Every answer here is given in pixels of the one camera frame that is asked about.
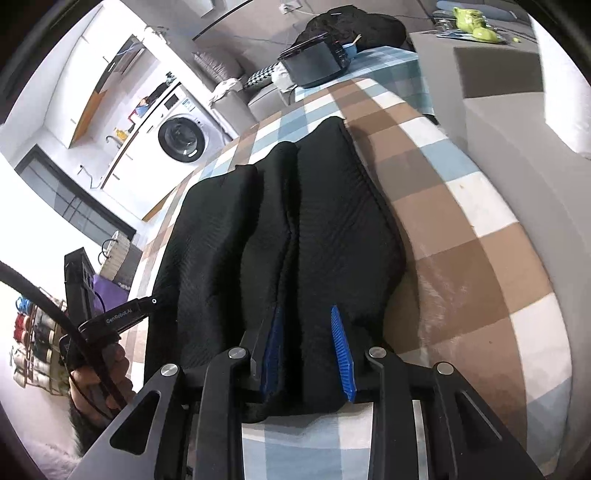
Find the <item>black bag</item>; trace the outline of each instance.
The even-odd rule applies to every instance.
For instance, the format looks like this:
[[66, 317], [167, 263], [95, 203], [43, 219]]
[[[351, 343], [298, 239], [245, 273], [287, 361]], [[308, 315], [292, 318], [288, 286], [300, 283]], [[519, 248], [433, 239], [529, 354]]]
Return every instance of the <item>black bag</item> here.
[[400, 48], [407, 38], [406, 28], [400, 20], [345, 5], [310, 20], [294, 45], [324, 32], [330, 33], [342, 44], [351, 43], [357, 35], [361, 35], [356, 44], [357, 51], [383, 46]]

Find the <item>washing machine door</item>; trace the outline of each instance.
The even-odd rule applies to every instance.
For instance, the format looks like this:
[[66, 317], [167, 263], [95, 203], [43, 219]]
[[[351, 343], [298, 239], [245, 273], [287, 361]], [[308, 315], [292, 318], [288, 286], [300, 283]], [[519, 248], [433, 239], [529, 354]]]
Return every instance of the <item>washing machine door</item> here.
[[158, 142], [169, 157], [183, 163], [194, 162], [205, 150], [201, 127], [182, 116], [170, 118], [160, 126]]

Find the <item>cushion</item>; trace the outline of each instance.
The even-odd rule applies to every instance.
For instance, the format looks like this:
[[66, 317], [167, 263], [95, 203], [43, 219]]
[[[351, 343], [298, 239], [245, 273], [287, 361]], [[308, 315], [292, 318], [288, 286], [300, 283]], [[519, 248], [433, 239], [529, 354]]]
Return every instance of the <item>cushion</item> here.
[[271, 74], [273, 73], [275, 65], [277, 65], [277, 63], [274, 63], [273, 65], [270, 65], [259, 70], [258, 72], [253, 73], [244, 84], [244, 89], [258, 90], [263, 87], [266, 87], [267, 85], [270, 85], [272, 83]]
[[281, 99], [279, 90], [277, 90], [277, 87], [273, 84], [263, 87], [261, 91], [248, 102], [248, 108], [259, 122], [285, 107], [285, 102]]
[[195, 63], [217, 83], [237, 79], [244, 73], [238, 61], [226, 50], [219, 47], [202, 49], [193, 53]]

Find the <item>wall socket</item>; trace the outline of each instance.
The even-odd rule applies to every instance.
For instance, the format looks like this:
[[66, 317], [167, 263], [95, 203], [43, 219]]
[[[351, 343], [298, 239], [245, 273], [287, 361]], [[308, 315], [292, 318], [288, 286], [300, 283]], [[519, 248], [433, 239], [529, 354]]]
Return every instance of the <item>wall socket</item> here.
[[301, 3], [299, 0], [290, 0], [289, 2], [279, 5], [279, 11], [282, 14], [288, 14], [289, 12], [293, 12], [298, 8], [301, 8]]

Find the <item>metal screw cap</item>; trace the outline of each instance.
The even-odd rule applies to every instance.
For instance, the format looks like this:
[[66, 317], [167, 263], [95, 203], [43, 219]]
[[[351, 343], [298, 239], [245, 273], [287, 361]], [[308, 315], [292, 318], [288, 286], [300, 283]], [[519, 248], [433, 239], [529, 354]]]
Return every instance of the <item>metal screw cap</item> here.
[[241, 346], [236, 346], [228, 352], [228, 356], [234, 360], [239, 360], [246, 356], [246, 350], [244, 350], [244, 348]]
[[373, 346], [369, 349], [369, 356], [371, 358], [384, 358], [386, 356], [386, 350], [380, 346]]
[[165, 377], [172, 377], [178, 372], [178, 366], [175, 364], [166, 364], [160, 369], [160, 373]]
[[453, 365], [447, 362], [441, 362], [437, 366], [437, 371], [442, 375], [451, 375], [453, 373]]

